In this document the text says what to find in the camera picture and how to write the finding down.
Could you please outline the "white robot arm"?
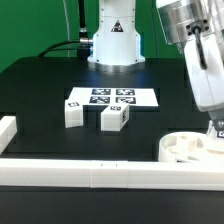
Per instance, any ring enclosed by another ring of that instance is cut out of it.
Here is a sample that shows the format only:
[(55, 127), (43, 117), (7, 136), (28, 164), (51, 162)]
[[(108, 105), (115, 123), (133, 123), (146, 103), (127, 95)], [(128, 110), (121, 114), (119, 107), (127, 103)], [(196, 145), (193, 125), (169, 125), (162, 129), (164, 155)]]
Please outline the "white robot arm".
[[(136, 0), (99, 0), (89, 66), (123, 72), (145, 62), (135, 29)], [(184, 54), (194, 99), (224, 130), (224, 0), (156, 0), (166, 43)]]

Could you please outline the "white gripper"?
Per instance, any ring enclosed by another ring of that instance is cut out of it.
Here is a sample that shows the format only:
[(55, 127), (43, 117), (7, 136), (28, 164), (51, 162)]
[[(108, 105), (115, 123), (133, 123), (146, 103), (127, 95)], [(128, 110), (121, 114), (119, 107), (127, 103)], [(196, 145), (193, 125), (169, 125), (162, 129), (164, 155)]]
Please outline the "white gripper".
[(216, 36), (203, 37), (202, 47), (206, 70), (200, 66), (196, 41), (189, 41), (184, 48), (191, 87), (198, 109), (210, 111), (215, 130), (224, 131), (224, 65)]

